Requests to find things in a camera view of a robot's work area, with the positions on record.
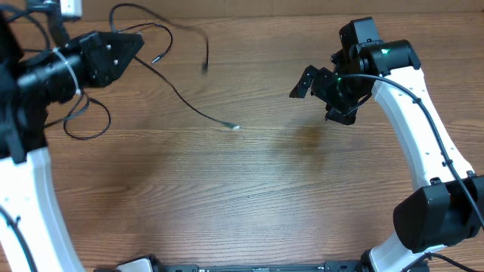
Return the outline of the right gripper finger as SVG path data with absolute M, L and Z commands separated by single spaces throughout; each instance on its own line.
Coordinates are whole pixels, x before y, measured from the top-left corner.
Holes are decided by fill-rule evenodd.
M 312 86 L 312 83 L 315 79 L 315 77 L 318 74 L 318 69 L 314 67 L 313 65 L 310 65 L 306 67 L 295 85 L 295 87 L 292 89 L 292 91 L 289 94 L 289 97 L 291 98 L 304 98 L 307 94 L 307 91 L 310 89 Z
M 344 113 L 338 112 L 335 108 L 331 108 L 327 111 L 325 119 L 338 122 L 342 125 L 353 125 L 356 121 L 356 114 L 350 113 L 349 115 L 345 115 Z

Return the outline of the black cable silver plugs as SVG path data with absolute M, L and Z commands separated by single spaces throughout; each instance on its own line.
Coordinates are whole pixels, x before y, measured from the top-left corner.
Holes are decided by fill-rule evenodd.
M 172 30 L 164 23 L 138 23 L 117 29 L 116 32 L 139 34 L 144 40 L 144 47 L 137 53 L 137 57 L 150 64 L 163 60 L 174 44 Z

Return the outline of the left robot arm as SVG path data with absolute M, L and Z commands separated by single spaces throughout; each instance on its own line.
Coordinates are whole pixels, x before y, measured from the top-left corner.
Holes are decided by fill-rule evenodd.
M 144 44 L 134 33 L 90 32 L 23 60 L 1 19 L 1 244 L 13 271 L 82 271 L 54 192 L 47 107 L 116 81 Z

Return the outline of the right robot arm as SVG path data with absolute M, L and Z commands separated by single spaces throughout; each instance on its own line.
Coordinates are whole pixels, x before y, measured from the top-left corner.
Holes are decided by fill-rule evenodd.
M 385 42 L 370 17 L 340 29 L 332 70 L 308 66 L 290 92 L 326 104 L 326 118 L 352 125 L 373 98 L 399 140 L 413 193 L 393 211 L 393 234 L 357 261 L 327 261 L 325 271 L 426 271 L 441 251 L 483 229 L 483 178 L 450 138 L 407 40 Z

